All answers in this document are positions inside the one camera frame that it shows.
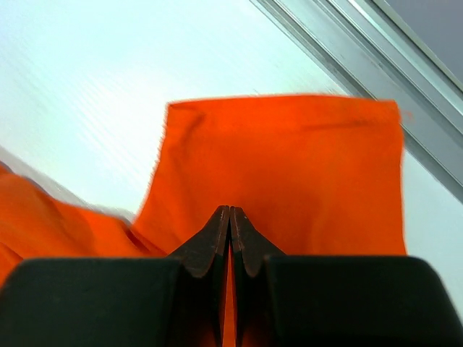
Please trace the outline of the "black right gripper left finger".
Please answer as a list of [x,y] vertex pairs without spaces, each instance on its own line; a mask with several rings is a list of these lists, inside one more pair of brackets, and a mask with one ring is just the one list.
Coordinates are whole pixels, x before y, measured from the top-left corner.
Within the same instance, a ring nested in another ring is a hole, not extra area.
[[42,258],[1,287],[3,346],[220,346],[230,208],[164,258]]

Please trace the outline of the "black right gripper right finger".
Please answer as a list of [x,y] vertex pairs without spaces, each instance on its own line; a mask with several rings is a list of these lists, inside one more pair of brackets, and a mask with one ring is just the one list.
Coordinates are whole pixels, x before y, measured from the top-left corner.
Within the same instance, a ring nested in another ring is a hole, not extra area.
[[397,256],[294,256],[230,210],[237,346],[460,346],[437,272]]

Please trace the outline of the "orange t shirt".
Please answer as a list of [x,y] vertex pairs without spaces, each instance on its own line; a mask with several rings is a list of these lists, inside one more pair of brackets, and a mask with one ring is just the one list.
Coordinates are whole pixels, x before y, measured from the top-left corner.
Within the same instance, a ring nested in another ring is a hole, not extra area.
[[[61,202],[1,167],[1,287],[42,258],[164,258],[221,206],[294,256],[406,256],[403,135],[389,100],[317,95],[172,103],[132,224]],[[224,334],[237,346],[229,232]]]

